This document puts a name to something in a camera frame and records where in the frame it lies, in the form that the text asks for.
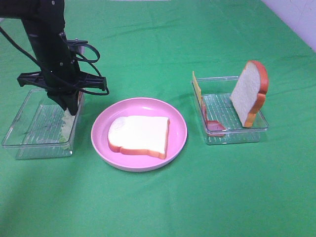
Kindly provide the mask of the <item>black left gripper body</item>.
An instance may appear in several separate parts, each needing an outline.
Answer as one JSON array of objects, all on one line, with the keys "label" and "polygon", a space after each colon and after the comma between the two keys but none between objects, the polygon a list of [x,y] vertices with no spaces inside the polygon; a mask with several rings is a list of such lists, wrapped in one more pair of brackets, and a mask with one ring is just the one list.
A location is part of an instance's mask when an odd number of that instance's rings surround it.
[{"label": "black left gripper body", "polygon": [[[93,65],[100,59],[99,51],[87,41],[66,41],[65,55],[56,62],[38,61],[20,46],[17,49],[31,59],[40,71],[22,73],[17,78],[21,87],[34,85],[47,91],[57,93],[69,93],[76,90],[91,95],[107,95],[106,78],[101,76],[98,69]],[[98,75],[82,72],[78,62],[88,63]]]}]

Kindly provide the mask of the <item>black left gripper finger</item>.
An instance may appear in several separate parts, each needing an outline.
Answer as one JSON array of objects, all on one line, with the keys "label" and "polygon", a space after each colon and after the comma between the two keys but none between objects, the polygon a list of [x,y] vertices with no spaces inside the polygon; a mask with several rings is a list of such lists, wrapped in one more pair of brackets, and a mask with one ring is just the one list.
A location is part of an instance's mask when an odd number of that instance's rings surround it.
[{"label": "black left gripper finger", "polygon": [[64,111],[67,109],[66,102],[64,101],[62,96],[60,94],[58,94],[57,92],[48,91],[47,92],[47,96],[48,96],[49,99],[51,99],[54,102],[56,102]]},{"label": "black left gripper finger", "polygon": [[77,91],[72,91],[68,94],[61,96],[63,102],[63,109],[69,111],[72,116],[75,116],[78,112],[78,97],[79,93]]}]

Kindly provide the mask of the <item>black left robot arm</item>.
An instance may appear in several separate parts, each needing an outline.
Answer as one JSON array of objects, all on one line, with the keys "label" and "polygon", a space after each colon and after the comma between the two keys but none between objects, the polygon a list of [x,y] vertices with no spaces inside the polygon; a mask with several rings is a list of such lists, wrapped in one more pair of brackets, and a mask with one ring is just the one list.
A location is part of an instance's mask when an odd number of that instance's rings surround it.
[{"label": "black left robot arm", "polygon": [[34,85],[45,89],[48,98],[74,116],[79,109],[79,93],[87,93],[88,88],[98,88],[102,90],[101,95],[108,95],[109,90],[105,77],[100,73],[92,75],[80,70],[79,62],[92,66],[98,61],[84,57],[82,48],[91,49],[97,58],[100,53],[86,40],[66,38],[64,7],[63,0],[0,2],[1,18],[22,21],[34,56],[23,50],[4,30],[0,32],[15,48],[40,67],[39,72],[21,74],[17,79],[19,85]]}]

